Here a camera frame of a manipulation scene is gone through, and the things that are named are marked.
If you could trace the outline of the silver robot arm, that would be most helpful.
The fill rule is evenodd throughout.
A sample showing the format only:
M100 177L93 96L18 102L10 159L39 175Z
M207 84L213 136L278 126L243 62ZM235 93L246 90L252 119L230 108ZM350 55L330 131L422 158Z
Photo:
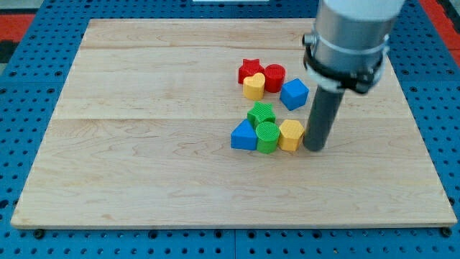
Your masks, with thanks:
M304 66L329 93L367 93L385 70L389 37L404 0L320 0L303 35Z

